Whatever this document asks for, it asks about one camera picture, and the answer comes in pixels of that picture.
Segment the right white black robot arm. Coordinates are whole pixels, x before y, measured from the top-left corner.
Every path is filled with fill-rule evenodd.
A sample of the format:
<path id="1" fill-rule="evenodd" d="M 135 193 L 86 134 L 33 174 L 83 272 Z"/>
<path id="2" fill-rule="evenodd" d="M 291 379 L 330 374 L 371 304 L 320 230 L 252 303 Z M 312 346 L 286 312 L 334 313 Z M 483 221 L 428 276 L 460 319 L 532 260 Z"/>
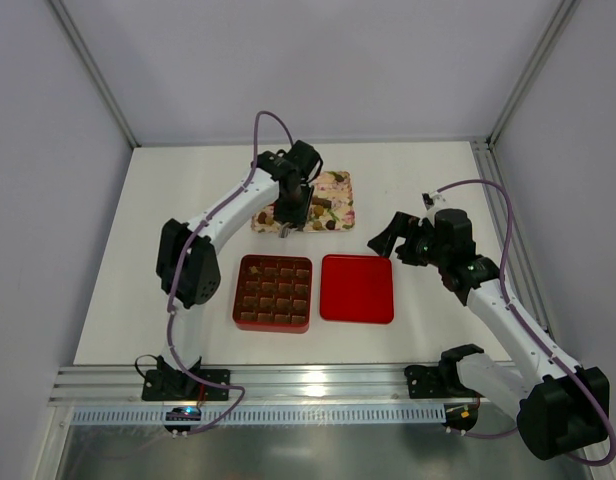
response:
<path id="1" fill-rule="evenodd" d="M 477 254 L 465 211 L 432 209 L 423 218 L 398 212 L 368 246 L 381 257 L 395 254 L 407 265 L 436 267 L 444 286 L 494 334 L 515 372 L 474 346 L 466 347 L 464 356 L 447 351 L 443 358 L 460 387 L 481 394 L 514 419 L 535 457 L 548 460 L 606 442 L 606 456 L 587 465 L 605 466 L 615 459 L 607 377 L 566 354 L 508 293 L 500 269 Z"/>

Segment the aluminium front rail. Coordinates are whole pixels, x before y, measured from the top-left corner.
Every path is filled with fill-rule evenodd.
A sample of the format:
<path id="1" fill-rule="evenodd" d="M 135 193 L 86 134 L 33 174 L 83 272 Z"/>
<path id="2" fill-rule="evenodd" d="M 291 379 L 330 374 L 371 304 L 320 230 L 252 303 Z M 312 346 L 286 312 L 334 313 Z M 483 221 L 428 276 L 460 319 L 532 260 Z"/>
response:
<path id="1" fill-rule="evenodd" d="M 230 383 L 256 401 L 401 401 L 409 399 L 404 363 L 228 365 Z M 51 406 L 136 404 L 144 380 L 131 366 L 76 366 L 59 370 Z"/>

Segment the dark rectangular chocolate bar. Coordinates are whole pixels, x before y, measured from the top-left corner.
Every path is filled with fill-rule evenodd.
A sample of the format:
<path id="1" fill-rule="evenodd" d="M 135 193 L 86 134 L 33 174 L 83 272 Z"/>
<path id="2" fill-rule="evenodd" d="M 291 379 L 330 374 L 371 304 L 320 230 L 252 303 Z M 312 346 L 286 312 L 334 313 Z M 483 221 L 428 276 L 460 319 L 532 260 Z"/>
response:
<path id="1" fill-rule="evenodd" d="M 316 206 L 321 206 L 325 209 L 330 209 L 332 207 L 332 201 L 327 198 L 313 197 L 311 203 Z"/>

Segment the left aluminium frame post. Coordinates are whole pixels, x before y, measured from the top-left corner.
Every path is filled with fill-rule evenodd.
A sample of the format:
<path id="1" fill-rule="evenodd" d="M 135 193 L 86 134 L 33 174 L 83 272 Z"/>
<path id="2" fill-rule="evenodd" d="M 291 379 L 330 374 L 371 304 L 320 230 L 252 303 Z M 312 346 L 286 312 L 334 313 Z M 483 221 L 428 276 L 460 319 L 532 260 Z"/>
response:
<path id="1" fill-rule="evenodd" d="M 92 86 L 102 100 L 126 143 L 131 149 L 138 148 L 140 142 L 132 131 L 126 116 L 99 68 L 95 57 L 91 53 L 77 23 L 69 12 L 66 3 L 61 0 L 48 0 L 46 4 L 56 18 L 60 29 L 77 55 Z"/>

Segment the aluminium frame post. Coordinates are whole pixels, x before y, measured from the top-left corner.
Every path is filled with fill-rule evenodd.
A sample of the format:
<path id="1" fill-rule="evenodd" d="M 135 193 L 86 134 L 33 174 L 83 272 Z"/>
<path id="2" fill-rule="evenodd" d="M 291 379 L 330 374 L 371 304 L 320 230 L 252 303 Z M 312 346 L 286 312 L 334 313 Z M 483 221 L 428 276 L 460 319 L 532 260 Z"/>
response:
<path id="1" fill-rule="evenodd" d="M 102 100 L 126 143 L 131 149 L 138 148 L 140 142 L 132 131 L 126 116 L 99 68 L 95 57 L 91 53 L 77 23 L 69 12 L 66 3 L 61 0 L 48 0 L 46 4 L 56 18 L 60 29 L 77 55 L 92 86 Z"/>
<path id="2" fill-rule="evenodd" d="M 558 2 L 554 13 L 551 15 L 520 76 L 515 82 L 510 95 L 507 97 L 491 133 L 487 137 L 487 144 L 490 147 L 494 147 L 501 139 L 516 112 L 531 91 L 580 4 L 579 0 L 561 0 Z"/>

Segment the red chocolate box with insert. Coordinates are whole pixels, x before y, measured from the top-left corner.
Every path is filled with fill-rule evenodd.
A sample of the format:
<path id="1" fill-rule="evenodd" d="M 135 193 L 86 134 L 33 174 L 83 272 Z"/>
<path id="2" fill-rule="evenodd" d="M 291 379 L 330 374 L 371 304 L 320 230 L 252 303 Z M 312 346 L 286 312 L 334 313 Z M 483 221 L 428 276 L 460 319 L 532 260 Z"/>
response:
<path id="1" fill-rule="evenodd" d="M 241 260 L 232 318 L 245 331 L 303 334 L 310 324 L 312 261 L 248 254 Z"/>

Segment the aluminium rail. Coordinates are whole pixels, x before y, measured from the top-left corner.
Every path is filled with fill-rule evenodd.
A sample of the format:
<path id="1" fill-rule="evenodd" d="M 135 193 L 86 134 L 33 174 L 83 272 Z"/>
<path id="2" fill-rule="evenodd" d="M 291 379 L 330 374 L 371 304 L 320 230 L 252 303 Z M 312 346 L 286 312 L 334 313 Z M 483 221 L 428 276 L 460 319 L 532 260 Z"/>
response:
<path id="1" fill-rule="evenodd" d="M 404 363 L 228 365 L 230 383 L 256 401 L 401 401 L 409 399 Z M 136 404 L 144 380 L 131 366 L 76 366 L 59 370 L 51 406 Z"/>
<path id="2" fill-rule="evenodd" d="M 488 180 L 504 187 L 505 181 L 502 170 L 491 146 L 485 140 L 473 141 L 470 146 L 479 177 L 482 180 Z M 506 200 L 503 194 L 493 186 L 485 185 L 482 190 L 494 223 L 497 239 L 500 247 L 503 248 L 508 221 Z M 548 309 L 540 291 L 539 282 L 534 275 L 529 252 L 521 238 L 516 220 L 513 220 L 512 223 L 512 236 L 507 252 L 506 279 L 511 285 L 510 292 L 515 294 L 542 330 L 553 339 Z"/>

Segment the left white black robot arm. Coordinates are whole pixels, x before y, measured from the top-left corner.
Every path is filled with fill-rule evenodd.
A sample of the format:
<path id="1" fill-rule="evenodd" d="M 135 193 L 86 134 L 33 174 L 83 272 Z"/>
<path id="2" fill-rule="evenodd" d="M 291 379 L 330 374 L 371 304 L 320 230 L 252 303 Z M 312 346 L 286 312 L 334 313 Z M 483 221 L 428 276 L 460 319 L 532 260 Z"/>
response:
<path id="1" fill-rule="evenodd" d="M 315 148 L 296 141 L 289 151 L 257 153 L 247 175 L 235 189 L 200 216 L 187 222 L 171 219 L 161 231 L 156 273 L 168 294 L 167 353 L 156 360 L 153 380 L 144 385 L 164 399 L 187 399 L 197 379 L 190 371 L 200 365 L 195 354 L 184 361 L 174 349 L 177 313 L 208 302 L 219 288 L 218 256 L 230 238 L 258 211 L 271 205 L 281 234 L 307 223 L 314 193 L 312 183 L 323 159 Z"/>

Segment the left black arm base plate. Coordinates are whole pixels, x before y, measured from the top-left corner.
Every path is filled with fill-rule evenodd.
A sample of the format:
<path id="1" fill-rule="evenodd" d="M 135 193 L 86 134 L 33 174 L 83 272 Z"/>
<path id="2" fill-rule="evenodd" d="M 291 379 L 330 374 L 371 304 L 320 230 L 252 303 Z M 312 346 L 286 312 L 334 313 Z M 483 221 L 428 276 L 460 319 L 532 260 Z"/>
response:
<path id="1" fill-rule="evenodd" d="M 148 402 L 227 401 L 227 389 L 200 384 L 183 372 L 149 370 L 142 388 L 141 399 Z"/>

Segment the red box lid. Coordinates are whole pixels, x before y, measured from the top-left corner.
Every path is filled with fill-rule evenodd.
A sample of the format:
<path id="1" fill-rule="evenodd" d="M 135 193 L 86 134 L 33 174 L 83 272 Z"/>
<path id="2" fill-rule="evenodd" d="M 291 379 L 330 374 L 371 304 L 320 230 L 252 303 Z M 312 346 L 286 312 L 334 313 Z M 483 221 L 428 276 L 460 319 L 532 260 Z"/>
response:
<path id="1" fill-rule="evenodd" d="M 319 313 L 327 321 L 390 324 L 395 315 L 391 261 L 367 255 L 324 256 Z"/>

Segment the right aluminium frame post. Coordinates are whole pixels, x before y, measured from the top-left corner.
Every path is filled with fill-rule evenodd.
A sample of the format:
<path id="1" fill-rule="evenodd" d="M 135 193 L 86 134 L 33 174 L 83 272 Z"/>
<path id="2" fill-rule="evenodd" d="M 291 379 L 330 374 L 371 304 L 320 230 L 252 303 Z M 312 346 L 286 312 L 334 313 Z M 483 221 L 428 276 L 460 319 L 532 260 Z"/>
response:
<path id="1" fill-rule="evenodd" d="M 516 112 L 531 91 L 580 4 L 579 0 L 561 0 L 558 2 L 554 13 L 551 15 L 520 76 L 515 82 L 510 95 L 507 97 L 491 133 L 487 137 L 487 144 L 490 147 L 494 147 L 501 139 Z"/>

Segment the aluminium right side rail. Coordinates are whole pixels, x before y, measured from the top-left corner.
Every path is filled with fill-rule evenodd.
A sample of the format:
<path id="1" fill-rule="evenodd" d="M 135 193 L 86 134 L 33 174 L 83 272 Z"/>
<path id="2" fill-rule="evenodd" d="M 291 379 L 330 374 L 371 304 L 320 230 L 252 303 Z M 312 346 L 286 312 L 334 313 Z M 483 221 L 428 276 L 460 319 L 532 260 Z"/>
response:
<path id="1" fill-rule="evenodd" d="M 479 177 L 482 180 L 488 180 L 504 187 L 505 181 L 502 170 L 491 146 L 485 140 L 473 141 L 470 146 Z M 485 185 L 482 190 L 494 223 L 497 239 L 500 247 L 503 248 L 508 221 L 506 200 L 503 194 L 493 186 Z M 539 282 L 534 275 L 529 252 L 521 238 L 516 220 L 513 220 L 512 223 L 512 236 L 507 252 L 506 279 L 511 285 L 510 292 L 515 294 L 542 330 L 553 339 L 548 309 L 540 291 Z"/>

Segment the metal tongs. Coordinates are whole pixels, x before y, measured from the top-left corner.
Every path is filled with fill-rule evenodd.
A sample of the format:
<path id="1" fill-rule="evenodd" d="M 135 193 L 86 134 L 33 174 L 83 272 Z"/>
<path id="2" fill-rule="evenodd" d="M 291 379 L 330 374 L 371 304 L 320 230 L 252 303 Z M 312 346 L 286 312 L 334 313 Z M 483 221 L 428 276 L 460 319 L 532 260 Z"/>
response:
<path id="1" fill-rule="evenodd" d="M 280 227 L 278 237 L 281 239 L 285 239 L 295 232 L 302 232 L 302 227 L 298 227 L 290 223 L 285 223 Z"/>

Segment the floral rectangular tray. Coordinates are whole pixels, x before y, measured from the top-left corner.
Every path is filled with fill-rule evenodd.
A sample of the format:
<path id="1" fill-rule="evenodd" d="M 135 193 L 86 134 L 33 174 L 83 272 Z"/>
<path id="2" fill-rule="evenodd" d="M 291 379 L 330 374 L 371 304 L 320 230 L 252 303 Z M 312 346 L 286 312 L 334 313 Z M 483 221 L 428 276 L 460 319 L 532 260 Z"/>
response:
<path id="1" fill-rule="evenodd" d="M 311 182 L 310 186 L 313 188 L 312 198 L 327 198 L 332 201 L 332 207 L 325 209 L 310 203 L 305 222 L 298 226 L 302 227 L 302 232 L 343 232 L 354 228 L 356 215 L 349 171 L 325 171 Z M 329 220 L 337 222 L 336 230 L 326 229 L 326 222 Z"/>

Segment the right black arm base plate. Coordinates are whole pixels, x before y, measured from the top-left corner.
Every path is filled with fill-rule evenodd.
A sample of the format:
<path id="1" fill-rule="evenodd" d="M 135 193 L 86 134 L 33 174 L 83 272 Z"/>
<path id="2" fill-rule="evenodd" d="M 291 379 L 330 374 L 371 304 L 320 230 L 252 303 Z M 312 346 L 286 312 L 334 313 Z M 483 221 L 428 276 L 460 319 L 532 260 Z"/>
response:
<path id="1" fill-rule="evenodd" d="M 474 390 L 460 381 L 455 367 L 409 365 L 404 369 L 410 399 L 473 398 Z"/>

